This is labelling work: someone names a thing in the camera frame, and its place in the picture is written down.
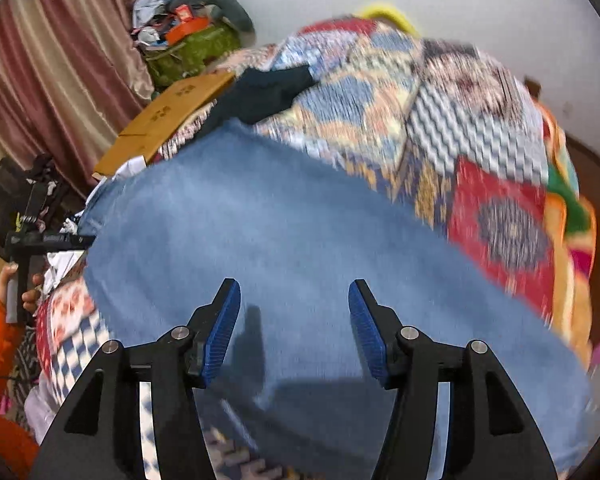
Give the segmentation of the orange sleeve left forearm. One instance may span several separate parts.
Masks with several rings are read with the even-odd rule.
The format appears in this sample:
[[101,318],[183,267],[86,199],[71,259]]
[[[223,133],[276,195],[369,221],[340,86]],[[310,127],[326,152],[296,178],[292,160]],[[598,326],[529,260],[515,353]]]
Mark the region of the orange sleeve left forearm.
[[[24,328],[7,324],[5,307],[0,300],[0,408],[7,389],[7,376],[12,371],[16,351],[22,341]],[[16,479],[27,479],[38,454],[38,444],[15,422],[0,414],[0,459]]]

